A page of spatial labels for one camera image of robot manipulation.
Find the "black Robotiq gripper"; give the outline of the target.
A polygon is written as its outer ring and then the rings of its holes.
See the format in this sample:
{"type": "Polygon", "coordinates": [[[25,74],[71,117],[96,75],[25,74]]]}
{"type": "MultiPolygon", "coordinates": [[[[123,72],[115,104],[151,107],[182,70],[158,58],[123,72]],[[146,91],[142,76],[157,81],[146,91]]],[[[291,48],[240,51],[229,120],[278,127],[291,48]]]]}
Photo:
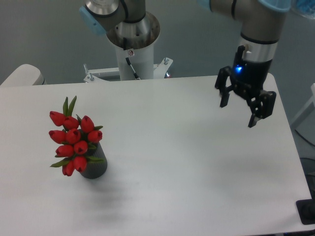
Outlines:
{"type": "Polygon", "coordinates": [[[229,93],[232,90],[247,101],[252,113],[248,127],[252,128],[259,120],[273,113],[277,94],[263,89],[272,60],[250,61],[245,58],[246,52],[245,45],[238,47],[232,69],[230,66],[225,66],[219,70],[215,88],[220,92],[221,108],[228,104],[229,93]],[[232,85],[226,86],[228,77],[231,78],[234,88],[232,85]]]}

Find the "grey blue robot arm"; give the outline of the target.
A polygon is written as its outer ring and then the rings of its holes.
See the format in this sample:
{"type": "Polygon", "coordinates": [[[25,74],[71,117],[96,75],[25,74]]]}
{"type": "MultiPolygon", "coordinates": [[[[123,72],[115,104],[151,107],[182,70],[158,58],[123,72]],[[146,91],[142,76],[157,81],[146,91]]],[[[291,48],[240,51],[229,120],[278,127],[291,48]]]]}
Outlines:
{"type": "MultiPolygon", "coordinates": [[[[215,88],[220,106],[228,104],[233,91],[251,110],[249,127],[269,117],[276,93],[263,84],[272,63],[291,2],[288,0],[202,0],[200,4],[242,23],[241,39],[232,66],[219,70],[215,88]]],[[[86,0],[79,9],[85,24],[106,35],[115,47],[121,80],[163,78],[154,68],[153,45],[159,37],[157,18],[143,0],[86,0]]]]}

